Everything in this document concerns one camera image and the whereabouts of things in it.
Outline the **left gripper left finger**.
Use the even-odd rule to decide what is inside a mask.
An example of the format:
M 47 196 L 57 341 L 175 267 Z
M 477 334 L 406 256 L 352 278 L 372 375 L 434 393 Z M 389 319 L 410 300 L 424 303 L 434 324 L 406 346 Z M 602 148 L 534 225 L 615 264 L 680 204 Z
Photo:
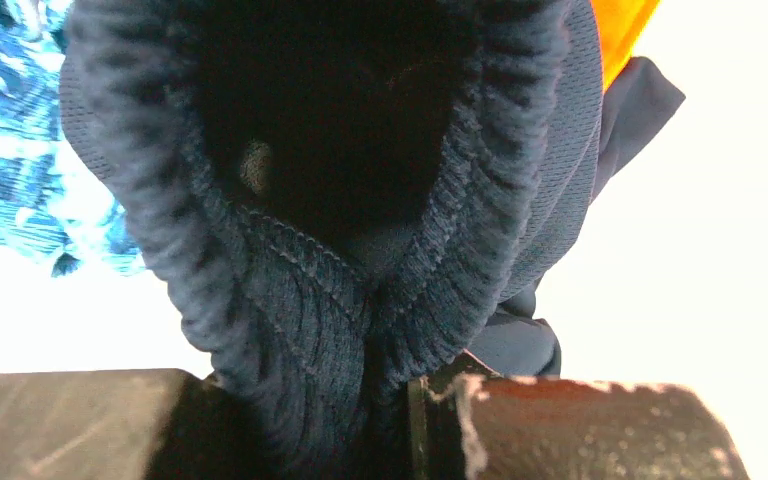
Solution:
M 228 398 L 178 369 L 0 374 L 0 479 L 236 479 Z

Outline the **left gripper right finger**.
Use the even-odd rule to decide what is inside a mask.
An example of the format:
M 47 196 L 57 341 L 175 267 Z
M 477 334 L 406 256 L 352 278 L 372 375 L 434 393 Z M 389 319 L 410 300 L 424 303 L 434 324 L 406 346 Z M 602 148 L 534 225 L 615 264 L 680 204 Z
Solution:
M 463 354 L 407 389 L 417 479 L 744 479 L 690 388 L 504 377 Z

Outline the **navy shorts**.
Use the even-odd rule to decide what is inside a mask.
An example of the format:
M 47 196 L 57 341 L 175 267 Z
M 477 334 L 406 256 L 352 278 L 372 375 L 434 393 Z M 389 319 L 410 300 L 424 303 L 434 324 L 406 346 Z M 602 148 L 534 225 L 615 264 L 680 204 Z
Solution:
M 63 129 L 241 416 L 241 478 L 401 479 L 406 386 L 534 293 L 683 94 L 591 1 L 77 1 Z

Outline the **blue patterned shorts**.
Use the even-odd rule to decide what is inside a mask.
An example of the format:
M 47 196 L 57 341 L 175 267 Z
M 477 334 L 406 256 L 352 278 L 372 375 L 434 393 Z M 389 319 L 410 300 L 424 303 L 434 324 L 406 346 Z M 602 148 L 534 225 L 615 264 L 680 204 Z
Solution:
M 67 1 L 0 1 L 0 246 L 61 277 L 142 272 L 123 207 L 61 125 Z

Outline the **orange shorts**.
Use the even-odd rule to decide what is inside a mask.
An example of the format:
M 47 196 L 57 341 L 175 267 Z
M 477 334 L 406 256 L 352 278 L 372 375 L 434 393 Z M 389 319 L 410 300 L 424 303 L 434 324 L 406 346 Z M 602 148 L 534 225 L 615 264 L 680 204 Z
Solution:
M 631 59 L 635 45 L 660 0 L 592 0 L 602 57 L 603 91 Z

